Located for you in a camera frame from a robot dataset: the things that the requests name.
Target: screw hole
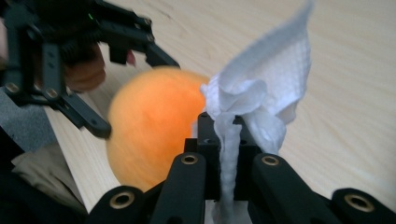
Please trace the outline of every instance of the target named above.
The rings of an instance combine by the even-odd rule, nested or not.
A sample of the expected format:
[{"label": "screw hole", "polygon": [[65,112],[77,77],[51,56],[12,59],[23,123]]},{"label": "screw hole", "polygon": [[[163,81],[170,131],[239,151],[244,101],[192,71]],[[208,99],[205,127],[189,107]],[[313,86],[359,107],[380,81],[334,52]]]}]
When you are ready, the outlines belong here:
[{"label": "screw hole", "polygon": [[276,166],[279,165],[279,160],[273,156],[264,156],[262,162],[267,165]]},{"label": "screw hole", "polygon": [[347,194],[344,199],[346,202],[353,208],[362,211],[362,212],[373,212],[375,210],[374,205],[366,198],[358,195],[358,194]]},{"label": "screw hole", "polygon": [[8,82],[6,84],[6,88],[7,88],[7,90],[9,90],[10,92],[13,92],[13,93],[20,91],[20,88],[12,82]]},{"label": "screw hole", "polygon": [[110,200],[110,206],[114,209],[122,209],[134,202],[134,194],[124,191],[114,195]]},{"label": "screw hole", "polygon": [[56,98],[56,97],[58,97],[58,92],[57,92],[56,90],[52,89],[52,88],[47,89],[47,90],[46,90],[46,93],[47,93],[47,95],[48,95],[50,98]]},{"label": "screw hole", "polygon": [[206,138],[206,139],[204,140],[204,142],[205,142],[205,143],[208,143],[208,144],[212,144],[212,143],[215,143],[215,140],[210,139],[210,138]]},{"label": "screw hole", "polygon": [[188,155],[188,156],[184,156],[183,158],[181,158],[181,162],[183,162],[186,165],[193,165],[196,162],[198,162],[198,158],[193,155]]},{"label": "screw hole", "polygon": [[154,41],[154,35],[147,35],[148,41]]},{"label": "screw hole", "polygon": [[152,21],[149,20],[149,19],[145,19],[145,23],[146,23],[147,25],[151,25]]}]

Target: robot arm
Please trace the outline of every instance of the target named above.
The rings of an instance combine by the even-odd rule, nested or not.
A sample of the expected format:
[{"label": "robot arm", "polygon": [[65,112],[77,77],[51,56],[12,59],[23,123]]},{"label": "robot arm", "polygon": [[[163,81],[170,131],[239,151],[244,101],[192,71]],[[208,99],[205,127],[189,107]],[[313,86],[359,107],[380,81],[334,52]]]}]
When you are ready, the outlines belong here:
[{"label": "robot arm", "polygon": [[[49,105],[60,110],[78,128],[86,127],[97,137],[109,137],[111,127],[76,94],[66,91],[64,63],[87,60],[89,46],[105,42],[113,63],[126,64],[126,52],[133,49],[145,53],[151,66],[178,66],[155,44],[151,20],[103,0],[13,2],[6,12],[5,25],[6,94],[17,105]],[[43,57],[41,90],[34,84],[35,52]]]}]

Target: cloth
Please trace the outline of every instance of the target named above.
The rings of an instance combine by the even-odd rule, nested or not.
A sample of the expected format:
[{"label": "cloth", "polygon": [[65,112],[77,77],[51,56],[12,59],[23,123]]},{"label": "cloth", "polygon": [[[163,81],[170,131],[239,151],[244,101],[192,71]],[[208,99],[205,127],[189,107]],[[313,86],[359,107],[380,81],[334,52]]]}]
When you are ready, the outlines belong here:
[{"label": "cloth", "polygon": [[82,224],[85,217],[56,203],[18,175],[0,171],[0,222],[2,224]]},{"label": "cloth", "polygon": [[30,186],[44,192],[58,203],[86,215],[77,185],[70,173],[60,146],[55,143],[36,152],[21,154],[12,163],[13,173],[18,174]]},{"label": "cloth", "polygon": [[273,154],[282,146],[286,124],[295,118],[311,65],[306,26],[312,7],[307,2],[294,18],[261,37],[202,87],[221,144],[216,223],[236,223],[233,190],[242,126],[233,124],[235,116],[242,116],[262,151]]},{"label": "cloth", "polygon": [[43,107],[18,107],[4,93],[4,88],[0,88],[0,126],[24,151],[34,151],[56,142]]}]

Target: orange fruit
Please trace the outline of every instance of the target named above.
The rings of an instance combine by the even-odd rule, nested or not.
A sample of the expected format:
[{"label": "orange fruit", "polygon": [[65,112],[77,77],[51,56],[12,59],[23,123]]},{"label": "orange fruit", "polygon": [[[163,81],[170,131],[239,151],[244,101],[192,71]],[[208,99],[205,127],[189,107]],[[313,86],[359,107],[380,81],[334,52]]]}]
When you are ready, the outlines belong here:
[{"label": "orange fruit", "polygon": [[192,124],[205,106],[200,87],[208,77],[175,67],[157,67],[133,77],[108,112],[110,167],[122,185],[144,192],[164,181],[183,152]]}]

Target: bolt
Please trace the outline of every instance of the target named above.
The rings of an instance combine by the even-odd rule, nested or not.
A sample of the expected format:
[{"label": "bolt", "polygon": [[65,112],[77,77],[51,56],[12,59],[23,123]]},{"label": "bolt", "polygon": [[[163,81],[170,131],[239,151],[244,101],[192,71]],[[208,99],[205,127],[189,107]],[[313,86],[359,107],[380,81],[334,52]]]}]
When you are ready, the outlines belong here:
[{"label": "bolt", "polygon": [[154,35],[148,35],[148,41],[154,41]]},{"label": "bolt", "polygon": [[145,19],[145,23],[146,23],[147,25],[151,25],[152,21],[149,20],[149,19]]},{"label": "bolt", "polygon": [[55,98],[55,97],[58,96],[58,92],[56,92],[56,90],[54,90],[54,89],[52,89],[52,88],[47,89],[47,90],[46,90],[46,93],[47,93],[47,95],[48,95],[50,98]]},{"label": "bolt", "polygon": [[12,82],[8,82],[6,84],[6,88],[7,88],[7,90],[9,90],[10,92],[13,92],[13,93],[20,91],[20,88],[17,85],[15,85],[15,83],[12,83]]}]

